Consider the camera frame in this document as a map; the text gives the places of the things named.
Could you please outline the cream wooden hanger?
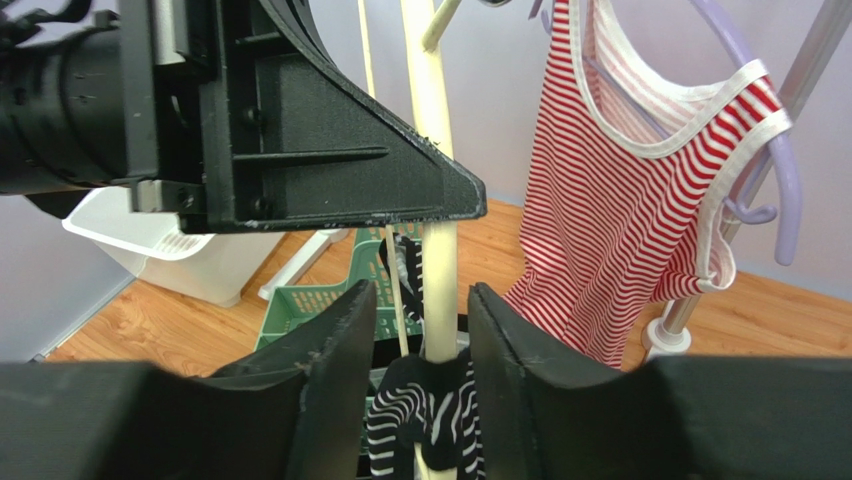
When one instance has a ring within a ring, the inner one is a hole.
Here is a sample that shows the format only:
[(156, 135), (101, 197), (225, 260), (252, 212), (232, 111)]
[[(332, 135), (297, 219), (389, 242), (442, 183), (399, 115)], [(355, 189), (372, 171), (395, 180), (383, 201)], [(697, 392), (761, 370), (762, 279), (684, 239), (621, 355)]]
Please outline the cream wooden hanger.
[[(417, 132), (428, 146), (442, 156), (453, 153), (449, 110), (438, 41), (458, 4), (446, 1), (436, 7), (431, 1), (404, 1), (401, 4), (405, 33), (413, 118)], [(458, 356), (457, 345), (457, 226), (450, 221), (429, 221), (424, 226), (422, 249), (414, 262), (422, 268), (408, 278), (415, 294), (422, 298), (419, 318), (423, 341), (418, 353), (432, 363), (444, 363)], [(415, 354), (407, 336), (399, 334), (402, 356)], [(416, 477), (413, 479), (458, 479), (454, 469), (428, 468), (421, 447), (415, 447)]]

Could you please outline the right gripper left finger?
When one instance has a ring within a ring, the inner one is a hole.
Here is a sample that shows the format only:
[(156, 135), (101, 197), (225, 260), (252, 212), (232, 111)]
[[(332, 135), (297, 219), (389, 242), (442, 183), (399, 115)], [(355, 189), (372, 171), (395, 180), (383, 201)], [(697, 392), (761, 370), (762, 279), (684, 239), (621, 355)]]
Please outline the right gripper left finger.
[(360, 281), (206, 377), (146, 362), (5, 364), (5, 479), (353, 479), (377, 293)]

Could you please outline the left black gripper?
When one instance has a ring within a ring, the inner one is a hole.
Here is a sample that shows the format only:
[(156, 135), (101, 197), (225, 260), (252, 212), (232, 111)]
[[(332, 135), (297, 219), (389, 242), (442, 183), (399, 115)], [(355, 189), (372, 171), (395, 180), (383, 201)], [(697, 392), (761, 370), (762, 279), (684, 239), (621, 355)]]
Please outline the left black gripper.
[(92, 190), (209, 231), (200, 88), (215, 76), (212, 1), (1, 5), (1, 192), (67, 217)]

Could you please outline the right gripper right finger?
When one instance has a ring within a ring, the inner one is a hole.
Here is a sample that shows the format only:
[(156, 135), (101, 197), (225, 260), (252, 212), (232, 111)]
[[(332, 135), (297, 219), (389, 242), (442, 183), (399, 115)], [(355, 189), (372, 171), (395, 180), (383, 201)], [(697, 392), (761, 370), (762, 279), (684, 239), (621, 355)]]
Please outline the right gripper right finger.
[(847, 479), (848, 359), (671, 356), (623, 373), (468, 295), (491, 479)]

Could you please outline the black white striped tank top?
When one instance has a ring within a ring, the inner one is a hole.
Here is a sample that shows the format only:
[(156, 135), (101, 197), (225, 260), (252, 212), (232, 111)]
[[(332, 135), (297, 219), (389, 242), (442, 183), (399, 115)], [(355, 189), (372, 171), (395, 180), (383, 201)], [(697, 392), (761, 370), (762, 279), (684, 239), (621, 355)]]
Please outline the black white striped tank top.
[(444, 363), (418, 353), (394, 360), (367, 411), (366, 438), (374, 479), (415, 478), (417, 445), (428, 468), (485, 479), (470, 348)]

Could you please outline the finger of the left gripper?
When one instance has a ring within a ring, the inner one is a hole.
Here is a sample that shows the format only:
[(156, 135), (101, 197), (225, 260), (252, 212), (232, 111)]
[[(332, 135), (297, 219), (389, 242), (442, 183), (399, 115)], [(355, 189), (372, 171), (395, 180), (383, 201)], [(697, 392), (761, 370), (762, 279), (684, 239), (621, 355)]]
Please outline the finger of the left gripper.
[(305, 1), (216, 1), (203, 233), (461, 221), (484, 183), (334, 64)]

